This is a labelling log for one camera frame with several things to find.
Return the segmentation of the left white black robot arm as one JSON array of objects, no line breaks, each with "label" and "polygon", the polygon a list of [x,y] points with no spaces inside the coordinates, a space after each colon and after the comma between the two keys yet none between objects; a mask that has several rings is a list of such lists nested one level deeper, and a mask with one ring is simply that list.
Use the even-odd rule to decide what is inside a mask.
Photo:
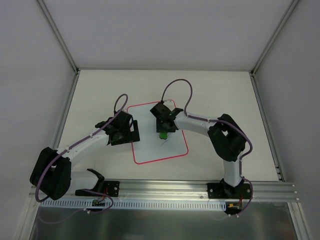
[{"label": "left white black robot arm", "polygon": [[118,111],[108,120],[97,123],[87,136],[75,143],[58,149],[44,148],[29,179],[35,187],[36,201],[43,202],[39,193],[46,195],[44,200],[58,200],[67,193],[76,196],[107,194],[109,186],[101,173],[92,168],[85,171],[73,171],[73,168],[108,145],[138,141],[138,121],[131,114]]}]

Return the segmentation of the green whiteboard eraser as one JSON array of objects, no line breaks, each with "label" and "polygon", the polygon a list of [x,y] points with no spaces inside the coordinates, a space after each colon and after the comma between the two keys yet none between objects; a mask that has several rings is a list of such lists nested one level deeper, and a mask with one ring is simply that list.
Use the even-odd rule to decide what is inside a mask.
[{"label": "green whiteboard eraser", "polygon": [[167,132],[160,132],[159,138],[162,140],[166,140],[168,138],[168,133]]}]

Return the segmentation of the pink framed whiteboard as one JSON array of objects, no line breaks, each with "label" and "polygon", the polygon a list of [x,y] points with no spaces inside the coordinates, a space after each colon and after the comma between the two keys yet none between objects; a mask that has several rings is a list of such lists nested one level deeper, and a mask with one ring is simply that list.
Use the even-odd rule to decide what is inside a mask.
[{"label": "pink framed whiteboard", "polygon": [[137,121],[140,141],[133,142],[133,161],[137,165],[184,157],[189,153],[189,147],[182,130],[168,133],[166,139],[160,138],[157,132],[156,118],[150,112],[157,104],[147,102],[131,105],[127,108],[129,114]]}]

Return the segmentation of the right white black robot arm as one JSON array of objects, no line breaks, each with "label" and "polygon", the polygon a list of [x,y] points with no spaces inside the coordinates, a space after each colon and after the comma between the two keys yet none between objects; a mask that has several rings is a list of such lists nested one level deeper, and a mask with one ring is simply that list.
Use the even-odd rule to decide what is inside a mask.
[{"label": "right white black robot arm", "polygon": [[237,199],[241,196],[244,180],[241,176],[240,158],[245,150],[246,139],[238,125],[228,114],[218,119],[206,119],[186,114],[181,108],[170,110],[162,101],[150,110],[156,118],[158,133],[190,131],[209,137],[216,154],[223,160],[224,176],[212,192],[219,198]]}]

